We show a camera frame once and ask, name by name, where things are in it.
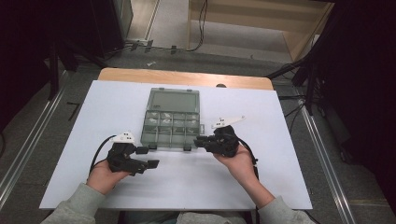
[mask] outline sweater sleeve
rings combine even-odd
[[[302,211],[290,209],[282,197],[275,198],[272,202],[259,210],[262,223],[285,224],[285,223],[314,223],[309,216]]]
[[[105,195],[80,184],[75,193],[59,203],[55,211],[42,224],[52,223],[95,223],[94,215]]]

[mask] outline wire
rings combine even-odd
[[[242,146],[244,146],[247,151],[250,153],[250,157],[251,157],[251,162],[253,163],[253,170],[254,170],[254,175],[256,175],[257,179],[259,179],[259,169],[257,169],[257,159],[254,157],[253,155],[253,151],[251,150],[250,146],[248,145],[248,143],[246,143],[244,140],[240,139],[238,137],[238,141],[242,144]],[[256,206],[256,223],[260,223],[260,214],[259,214],[259,208]]]
[[[114,52],[112,55],[108,56],[108,58],[104,59],[103,61],[104,61],[104,62],[107,62],[108,60],[110,60],[110,59],[112,59],[114,56],[116,56],[116,54],[117,54],[118,52]]]
[[[103,141],[103,143],[102,143],[102,144],[99,146],[99,148],[96,150],[96,153],[95,153],[95,155],[93,156],[93,160],[92,160],[92,163],[91,163],[90,173],[92,172],[93,167],[95,167],[95,165],[96,165],[97,163],[99,163],[99,162],[101,162],[101,161],[104,161],[104,160],[101,160],[101,161],[95,163],[96,158],[98,157],[99,152],[100,152],[100,150],[102,149],[102,147],[105,145],[105,143],[108,142],[108,140],[110,140],[110,138],[115,137],[115,136],[116,136],[116,135],[111,135],[111,136],[109,136],[107,139],[105,139],[105,141]]]
[[[291,121],[291,125],[290,125],[290,128],[289,128],[289,133],[291,133],[291,129],[293,128],[293,123],[294,123],[294,121],[296,120],[297,115],[299,114],[299,112],[301,111],[301,109],[303,109],[303,107],[304,107],[304,104],[302,104],[302,105],[300,105],[300,106],[298,107],[298,110],[297,110],[296,114],[294,115],[293,120]]]
[[[75,109],[73,110],[72,114],[70,115],[68,121],[72,120],[72,118],[76,115],[78,108],[80,107],[79,103],[67,102],[68,105],[75,105]]]
[[[141,49],[167,49],[167,50],[185,50],[185,49],[169,49],[169,48],[162,48],[162,47],[147,47],[147,46],[141,46],[141,45],[138,45],[137,46],[138,48],[141,48]]]
[[[110,54],[110,53],[117,53],[117,52],[120,52],[120,51],[123,51],[123,50],[126,50],[126,49],[131,49],[131,48],[132,48],[132,46],[126,46],[126,47],[124,47],[123,49],[113,50],[113,51],[108,52],[107,54]]]
[[[1,140],[3,145],[1,146],[1,151],[0,151],[0,158],[3,157],[4,152],[6,151],[6,138],[4,137],[3,133],[0,133],[1,135]]]
[[[280,69],[284,68],[284,67],[287,66],[287,65],[292,66],[293,69],[297,68],[296,66],[294,66],[294,65],[291,64],[291,63],[285,63],[285,64],[283,64],[283,65],[280,67]],[[291,78],[285,77],[285,74],[282,74],[282,77],[285,78],[285,79],[291,80]]]
[[[204,10],[205,10],[204,21],[201,21],[202,13],[204,12]],[[198,43],[198,46],[195,47],[195,49],[187,49],[187,51],[196,51],[196,50],[198,50],[198,48],[200,48],[204,44],[206,12],[207,12],[207,0],[205,0],[204,5],[201,8],[201,13],[199,14],[199,31],[201,34],[201,39]]]
[[[300,100],[305,99],[305,95],[292,95],[292,96],[278,96],[277,98],[281,100]]]
[[[317,224],[320,224],[320,222],[318,222],[314,217],[311,216],[311,214],[309,214],[307,211],[305,211],[306,214],[309,216],[309,218],[311,218],[311,220]]]
[[[287,118],[290,114],[294,113],[295,111],[299,110],[300,106],[297,106],[297,108],[291,110],[287,115],[285,115],[285,118]]]

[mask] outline floor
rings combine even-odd
[[[133,0],[133,4],[137,4],[139,1],[143,0]],[[152,14],[156,1],[147,1],[147,3],[149,3],[148,14]],[[151,31],[140,33],[143,35],[136,35],[133,39],[139,39],[142,42],[152,39],[154,40],[153,46],[164,48],[169,48],[172,45],[183,46],[185,44],[185,23],[176,18],[173,21],[172,18],[165,18],[166,15],[177,14],[169,11],[176,6],[177,1],[161,0],[151,24]],[[245,33],[251,35],[251,37],[247,37],[250,38],[250,41],[235,41],[235,39],[240,40],[237,37],[240,27],[225,27],[224,31],[216,33],[218,24],[213,25],[213,28],[210,28],[210,25],[207,26],[207,29],[205,28],[207,44],[205,42],[200,51],[178,52],[171,55],[169,51],[160,49],[152,49],[149,53],[145,53],[144,49],[126,50],[114,55],[107,63],[110,66],[122,68],[261,77],[290,62],[290,56],[288,57],[288,53],[285,51],[284,41],[276,31],[249,31],[247,29]],[[226,35],[230,37],[228,40],[222,38],[219,42],[219,37],[223,37],[221,34],[231,35]],[[257,34],[269,37],[265,38],[265,41],[255,40],[254,36]],[[261,50],[257,50],[254,46],[263,47]],[[64,82],[63,97],[34,145],[30,158],[24,164],[24,169],[13,190],[9,193],[6,203],[1,204],[1,223],[38,223],[48,213],[48,211],[39,210],[38,205],[78,115],[78,110],[77,114],[73,115],[76,104],[82,104],[92,81],[97,79],[100,72],[94,64],[80,62],[81,65],[76,73],[65,74],[67,78]],[[292,76],[293,73],[287,73],[283,77],[273,80],[278,95],[295,94],[296,90],[290,83]],[[7,175],[8,168],[18,157],[27,136],[35,126],[35,121],[48,103],[48,93],[49,86],[46,86],[33,97],[4,130],[6,142],[2,142],[2,144],[6,144],[6,151],[0,158],[0,176]],[[298,101],[285,100],[281,101],[281,105],[284,113],[287,114],[298,106]],[[286,118],[286,122],[291,126],[294,115],[296,117],[290,135],[314,207],[309,213],[320,223],[343,223],[302,114],[292,114]],[[376,184],[375,177],[362,166],[344,163],[340,158],[338,144],[332,136],[332,130],[326,119],[316,109],[314,109],[314,118],[356,223],[396,223],[396,217]],[[96,215],[97,223],[116,223],[117,216],[118,213],[115,211],[101,210]]]

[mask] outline white paper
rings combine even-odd
[[[300,165],[275,91],[94,81],[79,112],[40,204],[53,209],[85,182],[93,155],[110,135],[132,132],[140,144],[151,88],[200,92],[205,134],[222,118],[244,115],[233,124],[258,161],[260,180],[293,209],[312,209]],[[104,159],[111,143],[98,156]],[[122,210],[251,210],[255,205],[225,166],[203,148],[192,152],[159,149],[139,160],[160,160],[157,169],[123,179],[101,205]]]

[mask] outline metal bar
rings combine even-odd
[[[335,205],[337,206],[341,219],[345,224],[354,224],[356,223],[356,220],[353,217],[352,211],[350,209],[347,200],[347,196],[345,195],[341,183],[338,180],[337,173],[334,171],[332,167],[332,163],[330,161],[329,155],[327,154],[326,147],[324,146],[323,141],[318,132],[318,128],[315,123],[314,117],[310,116],[305,108],[303,108],[302,113],[304,116],[306,127],[308,128],[308,131],[314,143],[315,150],[318,153],[320,164],[326,176],[327,182],[332,192],[332,196],[334,198]]]
[[[148,29],[146,31],[145,40],[149,40],[149,35],[151,34],[152,24],[154,23],[155,16],[157,15],[158,6],[160,5],[160,0],[157,0],[154,6],[154,10],[152,11],[151,18],[149,20]]]
[[[6,175],[3,177],[0,182],[0,211],[3,209],[9,194],[17,183],[18,178],[20,177],[22,170],[26,163],[29,161],[30,156],[32,155],[35,146],[40,139],[41,134],[44,132],[47,127],[50,118],[53,115],[56,107],[58,106],[63,94],[66,84],[69,80],[69,75],[66,71],[64,71],[62,76],[62,82],[64,83],[58,93],[55,95],[53,101],[48,101],[45,105],[43,112],[38,118],[35,126],[32,131],[30,131],[27,136],[25,142],[23,143],[18,155],[12,162],[11,166],[8,168]]]

